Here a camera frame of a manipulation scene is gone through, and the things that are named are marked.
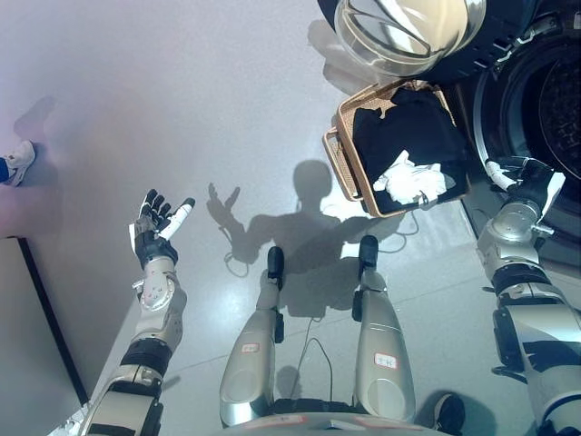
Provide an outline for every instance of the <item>robot leg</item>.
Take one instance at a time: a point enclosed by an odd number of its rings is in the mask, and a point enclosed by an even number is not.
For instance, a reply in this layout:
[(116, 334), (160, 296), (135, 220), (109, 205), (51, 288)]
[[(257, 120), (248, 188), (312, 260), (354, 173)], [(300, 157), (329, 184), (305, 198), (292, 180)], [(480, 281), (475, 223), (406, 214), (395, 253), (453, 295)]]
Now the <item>robot leg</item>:
[(256, 311), (238, 336), (222, 376), (220, 416), (224, 427), (265, 416), (273, 403), (274, 343), (282, 342), (284, 335), (278, 312), (282, 250), (272, 247), (268, 258), (268, 283), (261, 289)]
[(353, 301), (353, 318), (361, 321), (354, 404), (372, 415), (411, 422), (416, 399), (408, 352), (387, 286), (376, 271), (377, 256), (377, 239), (363, 237), (360, 288)]

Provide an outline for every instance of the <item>washing machine door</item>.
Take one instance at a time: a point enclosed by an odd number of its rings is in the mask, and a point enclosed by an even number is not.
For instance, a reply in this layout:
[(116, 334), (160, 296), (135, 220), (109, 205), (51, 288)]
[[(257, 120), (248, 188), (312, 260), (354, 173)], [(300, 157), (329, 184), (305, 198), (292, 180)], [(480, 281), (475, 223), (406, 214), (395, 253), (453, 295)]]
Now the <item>washing machine door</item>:
[(487, 70), (539, 0), (319, 0), (346, 50), (376, 73), (451, 83)]
[(469, 43), (485, 12), (486, 0), (341, 0), (335, 31), (365, 66), (410, 77)]

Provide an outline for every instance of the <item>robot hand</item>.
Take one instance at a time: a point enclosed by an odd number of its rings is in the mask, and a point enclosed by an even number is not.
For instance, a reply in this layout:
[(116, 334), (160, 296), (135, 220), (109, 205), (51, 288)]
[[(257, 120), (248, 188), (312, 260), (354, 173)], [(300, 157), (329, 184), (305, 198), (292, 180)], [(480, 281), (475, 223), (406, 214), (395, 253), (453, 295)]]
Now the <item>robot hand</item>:
[(170, 238), (180, 228), (183, 221), (192, 211), (195, 201), (186, 198), (174, 212), (169, 203), (163, 204), (165, 198), (150, 190), (143, 199), (139, 217), (129, 226), (133, 252), (142, 266), (155, 256), (164, 255), (178, 262), (178, 253), (170, 244)]
[(510, 202), (533, 204), (540, 222), (558, 196), (565, 176), (553, 168), (528, 157), (502, 157), (487, 161), (492, 181), (510, 195)]

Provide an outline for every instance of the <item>robotic finger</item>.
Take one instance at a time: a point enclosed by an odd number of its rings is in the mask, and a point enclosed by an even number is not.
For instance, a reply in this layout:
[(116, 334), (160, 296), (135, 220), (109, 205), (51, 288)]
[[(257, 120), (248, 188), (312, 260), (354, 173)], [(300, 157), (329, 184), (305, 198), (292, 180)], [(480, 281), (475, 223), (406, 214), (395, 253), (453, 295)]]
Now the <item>robotic finger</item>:
[(164, 221), (162, 229), (159, 232), (159, 237), (169, 241), (173, 234), (180, 228), (182, 223), (188, 217), (195, 203), (196, 202), (193, 200), (193, 198), (186, 198), (182, 205), (175, 211), (175, 213), (173, 213)]

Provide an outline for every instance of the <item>white label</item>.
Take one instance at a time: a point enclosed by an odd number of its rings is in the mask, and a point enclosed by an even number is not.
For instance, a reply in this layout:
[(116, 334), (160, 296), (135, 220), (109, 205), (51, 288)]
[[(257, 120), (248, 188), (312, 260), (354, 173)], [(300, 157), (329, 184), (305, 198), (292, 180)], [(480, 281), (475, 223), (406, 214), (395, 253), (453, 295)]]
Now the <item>white label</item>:
[(244, 427), (246, 429), (261, 429), (264, 427), (277, 427), (280, 425), (297, 425), (302, 424), (305, 421), (306, 418), (302, 415), (277, 415), (246, 422)]
[(398, 368), (398, 360), (395, 357), (381, 352), (375, 353), (375, 364), (383, 368), (390, 368), (391, 370)]
[(242, 352), (258, 352), (261, 346), (258, 343), (245, 343), (242, 345)]

